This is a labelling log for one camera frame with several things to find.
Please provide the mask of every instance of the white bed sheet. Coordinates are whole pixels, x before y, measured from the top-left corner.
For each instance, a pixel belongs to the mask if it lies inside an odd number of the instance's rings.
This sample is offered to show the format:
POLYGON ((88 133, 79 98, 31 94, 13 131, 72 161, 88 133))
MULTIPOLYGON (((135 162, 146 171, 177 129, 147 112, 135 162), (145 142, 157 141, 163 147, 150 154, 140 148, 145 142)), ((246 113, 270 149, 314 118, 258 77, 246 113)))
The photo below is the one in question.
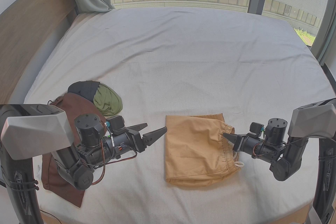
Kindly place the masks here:
MULTIPOLYGON (((47 103, 71 83, 90 79, 121 96, 126 125, 147 122, 147 131, 164 126, 166 115, 223 113, 236 133, 246 133, 252 121, 290 121, 293 109, 335 97, 286 21, 218 9, 80 15, 25 102, 47 103)), ((86 190, 81 208, 42 184, 37 196, 41 209, 68 223, 268 223, 312 201, 317 156, 318 141, 311 139, 300 170, 279 182, 268 163, 242 153, 245 167, 223 182, 180 188, 165 182, 161 138, 136 159, 108 166, 103 181, 86 190)), ((36 174, 41 159, 34 158, 36 174)))

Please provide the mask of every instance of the mattress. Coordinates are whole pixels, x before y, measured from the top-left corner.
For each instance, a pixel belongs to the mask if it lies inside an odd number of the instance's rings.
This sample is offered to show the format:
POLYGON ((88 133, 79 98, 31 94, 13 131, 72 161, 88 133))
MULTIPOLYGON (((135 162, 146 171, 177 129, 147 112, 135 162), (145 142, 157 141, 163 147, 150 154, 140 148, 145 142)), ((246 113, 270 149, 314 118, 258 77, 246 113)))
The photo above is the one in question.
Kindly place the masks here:
MULTIPOLYGON (((252 121, 290 121, 293 109, 335 97, 286 21, 210 8, 79 15, 25 102, 47 103, 84 80, 113 88, 123 100, 125 124, 147 122, 146 132, 163 127, 166 115, 223 113, 236 133, 246 134, 252 121)), ((42 210, 68 223, 269 223, 313 200, 317 156, 318 140, 310 139, 300 170, 279 182, 268 163, 241 153, 245 166, 223 182, 183 188, 165 181, 161 138, 137 158, 108 166, 81 208, 42 184, 37 196, 42 210)), ((39 181, 41 160, 34 158, 39 181)))

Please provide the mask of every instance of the robotic arm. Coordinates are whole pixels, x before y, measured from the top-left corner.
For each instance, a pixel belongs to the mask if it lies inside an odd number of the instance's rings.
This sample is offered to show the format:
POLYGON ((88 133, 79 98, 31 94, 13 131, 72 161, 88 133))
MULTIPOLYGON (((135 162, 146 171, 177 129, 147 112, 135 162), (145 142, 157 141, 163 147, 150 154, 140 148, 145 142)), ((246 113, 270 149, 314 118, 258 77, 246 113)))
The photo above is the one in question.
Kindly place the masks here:
POLYGON ((107 118, 105 124, 98 115, 81 115, 75 119, 75 126, 81 140, 78 145, 74 144, 63 110, 44 104, 0 105, 1 172, 21 224, 43 224, 32 157, 51 152, 60 176, 75 188, 84 190, 91 186, 95 169, 112 159, 120 159, 130 150, 136 156, 167 131, 163 127, 141 138, 139 131, 147 123, 125 127, 119 115, 107 118))
POLYGON ((333 212, 336 192, 336 98, 301 106, 293 111, 288 140, 283 141, 287 121, 272 118, 266 127, 252 122, 246 135, 223 134, 233 151, 245 152, 271 164, 276 180, 284 181, 301 167, 302 154, 309 138, 319 138, 318 179, 313 207, 322 223, 333 212))

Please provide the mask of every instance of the black cloth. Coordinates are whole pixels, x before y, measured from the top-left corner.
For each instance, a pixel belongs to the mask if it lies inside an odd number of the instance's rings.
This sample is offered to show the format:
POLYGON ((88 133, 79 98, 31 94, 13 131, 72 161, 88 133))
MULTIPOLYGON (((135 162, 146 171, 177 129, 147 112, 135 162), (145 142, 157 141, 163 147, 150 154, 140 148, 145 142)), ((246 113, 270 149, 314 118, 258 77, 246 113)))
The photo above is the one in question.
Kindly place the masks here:
POLYGON ((68 92, 76 93, 93 103, 99 85, 98 81, 78 81, 69 86, 68 92))

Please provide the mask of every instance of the green grass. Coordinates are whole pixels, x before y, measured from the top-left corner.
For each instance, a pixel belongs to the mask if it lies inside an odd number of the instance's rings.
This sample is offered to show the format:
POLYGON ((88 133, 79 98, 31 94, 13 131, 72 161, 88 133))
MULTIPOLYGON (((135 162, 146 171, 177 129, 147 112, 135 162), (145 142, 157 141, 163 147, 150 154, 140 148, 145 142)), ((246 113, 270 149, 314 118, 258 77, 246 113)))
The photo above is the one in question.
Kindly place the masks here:
POLYGON ((295 29, 296 33, 298 34, 299 37, 301 37, 302 41, 308 45, 311 46, 315 40, 315 37, 312 36, 310 33, 307 33, 306 31, 295 29))

